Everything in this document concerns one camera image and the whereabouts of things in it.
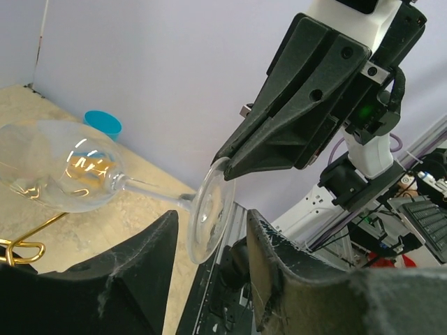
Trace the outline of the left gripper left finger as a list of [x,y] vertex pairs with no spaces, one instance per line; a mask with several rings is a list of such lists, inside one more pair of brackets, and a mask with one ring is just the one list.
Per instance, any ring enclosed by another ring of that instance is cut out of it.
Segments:
[[2,334],[162,334],[179,217],[63,272],[1,266]]

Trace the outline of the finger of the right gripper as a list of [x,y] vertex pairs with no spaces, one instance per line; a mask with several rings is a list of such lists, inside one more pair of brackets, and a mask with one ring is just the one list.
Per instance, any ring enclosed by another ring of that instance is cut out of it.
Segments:
[[304,84],[274,116],[274,131],[265,146],[237,165],[228,158],[225,180],[254,172],[298,169],[305,151],[316,149],[325,135],[348,117],[336,104],[365,64],[369,49],[350,38],[328,34],[319,50],[323,55],[304,72]]

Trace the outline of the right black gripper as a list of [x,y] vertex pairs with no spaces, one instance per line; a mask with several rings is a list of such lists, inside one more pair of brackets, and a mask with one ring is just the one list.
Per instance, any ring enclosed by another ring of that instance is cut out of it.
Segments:
[[341,132],[348,160],[359,171],[386,171],[393,165],[390,132],[400,121],[406,79],[399,65],[425,30],[427,18],[411,3],[311,3],[293,18],[251,112],[215,154],[237,165],[265,146],[274,116],[304,84],[310,63],[328,37],[328,28],[367,47],[370,55],[340,96],[348,113],[316,149],[306,150],[298,169],[310,166],[335,133]]

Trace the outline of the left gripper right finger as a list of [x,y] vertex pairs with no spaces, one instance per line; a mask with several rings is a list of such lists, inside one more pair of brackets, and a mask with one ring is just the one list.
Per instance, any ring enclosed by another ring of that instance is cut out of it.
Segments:
[[262,334],[445,334],[446,269],[342,271],[247,213],[256,329]]

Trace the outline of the clear wine glass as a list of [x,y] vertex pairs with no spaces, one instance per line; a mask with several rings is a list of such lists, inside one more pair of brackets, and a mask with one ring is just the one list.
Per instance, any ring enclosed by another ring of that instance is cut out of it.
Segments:
[[221,243],[233,213],[235,181],[226,181],[227,157],[210,166],[195,193],[130,177],[117,143],[75,121],[25,119],[1,127],[1,183],[60,212],[83,213],[120,191],[170,202],[189,212],[186,248],[199,265]]

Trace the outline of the blue wine glass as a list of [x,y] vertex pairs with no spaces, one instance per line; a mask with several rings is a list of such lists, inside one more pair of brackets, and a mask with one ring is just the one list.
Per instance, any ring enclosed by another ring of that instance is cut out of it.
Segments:
[[105,133],[114,142],[122,131],[122,123],[114,115],[102,110],[90,110],[85,112],[83,123]]

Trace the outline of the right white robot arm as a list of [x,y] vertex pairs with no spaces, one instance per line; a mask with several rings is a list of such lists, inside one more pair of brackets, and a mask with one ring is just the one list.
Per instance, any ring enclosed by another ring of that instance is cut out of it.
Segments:
[[390,149],[406,77],[400,63],[425,31],[413,1],[313,1],[292,20],[244,121],[216,153],[230,181],[302,170],[341,133],[346,153],[277,219],[315,251],[402,174]]

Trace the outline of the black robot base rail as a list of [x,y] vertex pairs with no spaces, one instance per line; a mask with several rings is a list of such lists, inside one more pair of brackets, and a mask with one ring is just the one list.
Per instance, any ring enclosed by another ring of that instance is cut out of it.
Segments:
[[235,203],[216,251],[198,267],[177,334],[254,334],[247,210]]

